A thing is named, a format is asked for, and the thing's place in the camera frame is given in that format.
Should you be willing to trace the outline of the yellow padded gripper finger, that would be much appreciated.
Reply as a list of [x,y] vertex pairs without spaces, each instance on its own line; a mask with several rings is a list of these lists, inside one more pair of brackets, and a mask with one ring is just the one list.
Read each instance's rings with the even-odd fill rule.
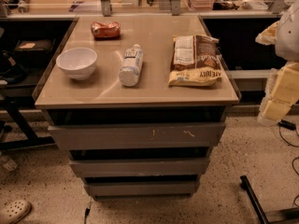
[[274,126],[282,121],[299,101],[299,62],[286,62],[280,69],[272,68],[264,92],[258,122],[265,126]]

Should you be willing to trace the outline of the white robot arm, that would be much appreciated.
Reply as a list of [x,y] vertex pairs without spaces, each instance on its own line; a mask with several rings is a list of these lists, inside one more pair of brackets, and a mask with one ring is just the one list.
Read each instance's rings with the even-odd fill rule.
[[299,0],[279,21],[259,33],[255,41],[274,45],[276,55],[286,61],[280,69],[270,70],[259,107],[258,121],[272,126],[282,121],[299,101]]

